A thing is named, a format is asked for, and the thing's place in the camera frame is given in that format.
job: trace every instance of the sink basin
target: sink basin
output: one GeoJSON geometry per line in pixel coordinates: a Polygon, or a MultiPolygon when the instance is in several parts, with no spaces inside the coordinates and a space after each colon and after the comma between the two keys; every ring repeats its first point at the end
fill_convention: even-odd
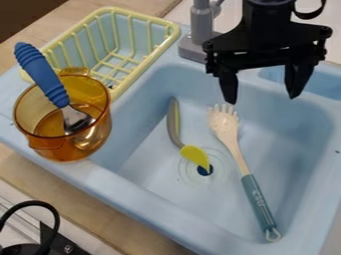
{"type": "Polygon", "coordinates": [[[239,75],[238,139],[283,234],[271,244],[264,241],[231,155],[207,125],[207,108],[223,103],[217,79],[203,65],[178,57],[176,45],[112,104],[106,144],[74,163],[40,157],[12,126],[11,104],[27,87],[17,70],[0,78],[0,86],[16,85],[0,96],[0,139],[71,184],[197,254],[317,255],[322,249],[341,197],[338,67],[321,65],[317,76],[323,78],[310,81],[318,90],[294,101],[280,85],[279,69],[239,75]],[[168,137],[172,96],[179,100],[181,140],[206,150],[214,167],[210,176],[198,174],[168,137]]]}
{"type": "MultiPolygon", "coordinates": [[[[248,82],[240,88],[241,149],[286,235],[303,209],[335,124],[313,102],[291,102],[284,93],[248,82]]],[[[113,135],[91,160],[245,241],[263,243],[234,161],[207,125],[208,106],[222,103],[212,78],[200,69],[169,65],[130,98],[114,112],[113,135]],[[206,148],[213,175],[201,176],[171,143],[166,125],[171,96],[179,99],[181,139],[206,148]]]]}

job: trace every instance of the blue spoon handle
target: blue spoon handle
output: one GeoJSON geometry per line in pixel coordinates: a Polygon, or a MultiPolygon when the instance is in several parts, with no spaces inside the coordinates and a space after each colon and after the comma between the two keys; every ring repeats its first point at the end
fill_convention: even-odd
{"type": "Polygon", "coordinates": [[[17,43],[14,54],[23,70],[57,108],[63,108],[70,103],[63,84],[45,57],[34,46],[22,42],[17,43]]]}

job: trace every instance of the spoon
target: spoon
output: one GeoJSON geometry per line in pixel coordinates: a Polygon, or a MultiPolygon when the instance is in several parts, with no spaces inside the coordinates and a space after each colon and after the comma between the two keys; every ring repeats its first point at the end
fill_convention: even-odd
{"type": "Polygon", "coordinates": [[[215,136],[228,148],[235,162],[242,173],[242,185],[247,198],[257,217],[259,225],[265,233],[265,239],[268,242],[276,242],[282,238],[277,230],[277,224],[265,201],[259,185],[250,173],[246,161],[242,155],[238,144],[238,116],[234,107],[227,108],[227,105],[215,105],[214,109],[208,111],[209,127],[215,136]]]}
{"type": "Polygon", "coordinates": [[[45,96],[62,111],[65,135],[86,128],[95,121],[90,115],[70,105],[69,95],[63,84],[45,57],[34,46],[19,42],[15,45],[14,54],[23,70],[28,73],[45,96]]]}

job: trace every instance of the black cable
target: black cable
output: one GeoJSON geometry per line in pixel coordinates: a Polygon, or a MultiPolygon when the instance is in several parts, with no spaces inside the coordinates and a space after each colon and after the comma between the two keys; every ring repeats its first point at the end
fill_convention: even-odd
{"type": "Polygon", "coordinates": [[[20,210],[24,207],[28,207],[28,206],[41,206],[44,207],[48,210],[50,210],[55,218],[55,225],[52,229],[52,234],[49,237],[49,239],[44,243],[41,244],[39,249],[36,251],[36,253],[34,255],[47,255],[50,251],[50,247],[52,245],[53,240],[56,238],[57,234],[58,234],[58,230],[59,230],[59,226],[61,224],[61,219],[59,216],[58,211],[56,210],[55,207],[53,207],[51,204],[43,202],[43,201],[36,201],[36,200],[32,200],[32,201],[25,201],[22,203],[19,203],[17,205],[14,205],[12,208],[10,208],[8,211],[6,211],[4,213],[4,215],[2,215],[2,217],[0,218],[0,232],[2,231],[2,229],[5,226],[6,221],[17,211],[20,210]]]}

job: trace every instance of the spoon head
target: spoon head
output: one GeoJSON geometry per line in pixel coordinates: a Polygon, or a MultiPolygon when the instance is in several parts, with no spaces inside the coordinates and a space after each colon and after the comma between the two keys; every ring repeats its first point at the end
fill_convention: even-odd
{"type": "Polygon", "coordinates": [[[62,108],[62,111],[64,116],[64,133],[66,135],[86,128],[95,121],[90,115],[78,111],[71,106],[62,108]]]}

